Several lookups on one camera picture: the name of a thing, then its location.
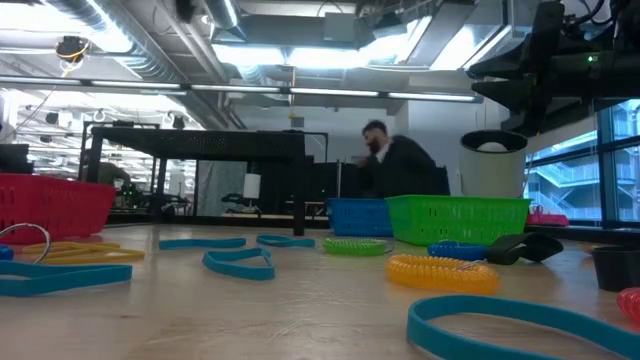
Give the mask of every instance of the blue object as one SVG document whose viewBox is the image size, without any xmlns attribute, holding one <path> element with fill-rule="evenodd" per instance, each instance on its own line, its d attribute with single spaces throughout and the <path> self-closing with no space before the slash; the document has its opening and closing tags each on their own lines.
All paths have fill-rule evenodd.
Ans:
<svg viewBox="0 0 640 360">
<path fill-rule="evenodd" d="M 13 249 L 0 245 L 0 260 L 13 260 Z"/>
<path fill-rule="evenodd" d="M 429 245 L 427 248 L 429 256 L 448 257 L 466 261 L 484 260 L 486 251 L 486 246 L 458 241 L 440 241 Z"/>
<path fill-rule="evenodd" d="M 243 247 L 247 244 L 245 238 L 235 239 L 176 239 L 161 240 L 158 242 L 160 250 L 185 249 L 191 247 L 204 247 L 215 249 L 232 249 Z"/>
<path fill-rule="evenodd" d="M 382 199 L 329 199 L 329 224 L 337 236 L 393 237 Z"/>
<path fill-rule="evenodd" d="M 429 320 L 460 313 L 502 316 L 548 326 L 582 337 L 624 358 L 640 359 L 640 336 L 571 311 L 484 296 L 456 295 L 419 300 L 409 308 L 409 341 L 442 359 L 556 359 L 503 348 L 444 331 Z"/>
<path fill-rule="evenodd" d="M 0 275 L 27 279 L 0 279 L 0 296 L 33 296 L 85 286 L 131 280 L 131 265 L 58 266 L 0 261 Z"/>
<path fill-rule="evenodd" d="M 266 266 L 252 266 L 234 264 L 234 261 L 263 257 Z M 224 275 L 249 280 L 271 280 L 276 276 L 276 270 L 271 262 L 271 253 L 262 248 L 243 249 L 237 251 L 208 251 L 202 258 L 202 263 L 209 270 Z"/>
<path fill-rule="evenodd" d="M 292 239 L 281 235 L 258 235 L 256 242 L 261 245 L 275 247 L 316 247 L 316 241 L 313 239 Z"/>
</svg>

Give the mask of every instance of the yellow rubber band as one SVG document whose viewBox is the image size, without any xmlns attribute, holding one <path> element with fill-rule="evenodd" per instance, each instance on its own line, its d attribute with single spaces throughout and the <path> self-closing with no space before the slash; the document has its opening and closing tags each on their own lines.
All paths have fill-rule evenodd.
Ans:
<svg viewBox="0 0 640 360">
<path fill-rule="evenodd" d="M 500 286 L 489 266 L 449 258 L 395 255 L 386 270 L 390 281 L 415 288 L 492 294 Z"/>
<path fill-rule="evenodd" d="M 40 253 L 42 252 L 42 246 L 42 244 L 27 246 L 23 249 L 23 253 Z M 51 251 L 43 259 L 42 263 L 52 265 L 75 265 L 127 262 L 144 259 L 144 255 L 144 251 L 121 249 L 120 245 L 115 243 L 83 244 L 75 242 L 60 242 L 53 244 Z"/>
</svg>

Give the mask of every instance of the blue basket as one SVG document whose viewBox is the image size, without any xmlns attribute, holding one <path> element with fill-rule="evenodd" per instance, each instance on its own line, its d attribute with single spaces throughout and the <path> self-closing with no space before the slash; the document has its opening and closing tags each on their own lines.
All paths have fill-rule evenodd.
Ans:
<svg viewBox="0 0 640 360">
<path fill-rule="evenodd" d="M 337 236 L 393 237 L 389 209 L 378 199 L 329 199 L 329 224 Z"/>
</svg>

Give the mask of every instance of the table surface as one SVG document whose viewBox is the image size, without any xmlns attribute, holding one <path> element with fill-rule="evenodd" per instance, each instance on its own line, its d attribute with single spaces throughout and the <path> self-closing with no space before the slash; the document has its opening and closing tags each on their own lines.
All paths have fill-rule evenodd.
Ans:
<svg viewBox="0 0 640 360">
<path fill-rule="evenodd" d="M 442 295 L 385 279 L 386 257 L 349 258 L 311 249 L 272 249 L 276 278 L 267 282 L 210 272 L 203 249 L 159 251 L 159 239 L 289 234 L 290 230 L 133 226 L 92 240 L 147 252 L 131 283 L 32 298 L 0 298 L 3 359 L 429 359 L 406 341 L 407 309 Z M 326 231 L 309 231 L 318 238 Z M 424 254 L 397 243 L 394 253 Z M 551 304 L 632 331 L 616 294 L 598 290 L 593 262 L 578 245 L 544 264 L 495 266 L 497 296 Z M 565 334 L 479 315 L 436 323 L 497 345 L 568 359 L 616 359 Z"/>
</svg>

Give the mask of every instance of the black cup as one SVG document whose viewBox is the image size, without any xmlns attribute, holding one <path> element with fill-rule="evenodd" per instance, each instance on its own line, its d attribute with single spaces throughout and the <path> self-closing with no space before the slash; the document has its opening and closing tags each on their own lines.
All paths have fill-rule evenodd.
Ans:
<svg viewBox="0 0 640 360">
<path fill-rule="evenodd" d="M 592 254 L 600 289 L 620 292 L 640 286 L 640 248 L 606 246 Z"/>
</svg>

